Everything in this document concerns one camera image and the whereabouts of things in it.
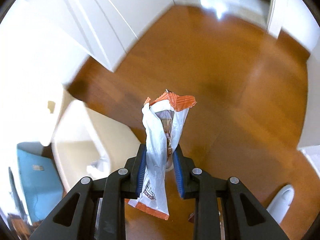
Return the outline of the teal storage box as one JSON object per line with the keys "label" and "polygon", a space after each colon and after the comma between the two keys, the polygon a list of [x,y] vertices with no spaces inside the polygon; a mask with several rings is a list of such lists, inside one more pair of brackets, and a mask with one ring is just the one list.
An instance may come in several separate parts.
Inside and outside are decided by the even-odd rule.
{"label": "teal storage box", "polygon": [[56,207],[64,193],[52,146],[20,142],[17,144],[17,163],[29,220],[31,224],[39,223]]}

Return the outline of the beige square trash bin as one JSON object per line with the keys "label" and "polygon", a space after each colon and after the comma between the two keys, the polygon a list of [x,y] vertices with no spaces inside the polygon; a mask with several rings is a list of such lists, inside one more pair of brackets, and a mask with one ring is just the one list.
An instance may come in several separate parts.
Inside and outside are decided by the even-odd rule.
{"label": "beige square trash bin", "polygon": [[81,178],[90,177],[87,165],[100,158],[107,159],[111,174],[136,156],[139,146],[140,141],[128,126],[79,100],[68,105],[52,141],[54,159],[66,191]]}

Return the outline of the beige round lidded bin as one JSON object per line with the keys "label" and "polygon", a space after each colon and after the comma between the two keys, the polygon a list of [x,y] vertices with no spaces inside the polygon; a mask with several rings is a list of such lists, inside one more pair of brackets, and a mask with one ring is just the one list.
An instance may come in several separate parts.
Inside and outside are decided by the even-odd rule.
{"label": "beige round lidded bin", "polygon": [[48,146],[55,130],[74,97],[61,84],[33,90],[22,119],[22,139]]}

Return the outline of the white door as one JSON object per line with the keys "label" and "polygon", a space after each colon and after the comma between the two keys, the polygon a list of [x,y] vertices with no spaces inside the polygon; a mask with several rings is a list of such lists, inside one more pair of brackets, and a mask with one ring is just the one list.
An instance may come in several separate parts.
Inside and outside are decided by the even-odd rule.
{"label": "white door", "polygon": [[111,72],[173,0],[64,0],[80,32],[78,42]]}

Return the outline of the white orange snack wrapper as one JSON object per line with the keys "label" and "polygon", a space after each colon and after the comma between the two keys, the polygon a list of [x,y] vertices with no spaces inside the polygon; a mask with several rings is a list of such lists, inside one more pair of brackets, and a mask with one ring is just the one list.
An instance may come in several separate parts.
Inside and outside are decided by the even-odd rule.
{"label": "white orange snack wrapper", "polygon": [[87,165],[86,171],[93,180],[106,178],[110,174],[110,162],[107,159],[100,158]]}

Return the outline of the grey right slipper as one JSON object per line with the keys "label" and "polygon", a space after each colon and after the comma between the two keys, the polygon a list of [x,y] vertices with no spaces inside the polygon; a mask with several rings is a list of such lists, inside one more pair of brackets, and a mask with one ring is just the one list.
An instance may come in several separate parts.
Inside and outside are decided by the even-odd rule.
{"label": "grey right slipper", "polygon": [[290,184],[285,185],[278,191],[269,206],[266,208],[268,213],[278,224],[280,224],[286,216],[294,196],[295,190],[293,186]]}

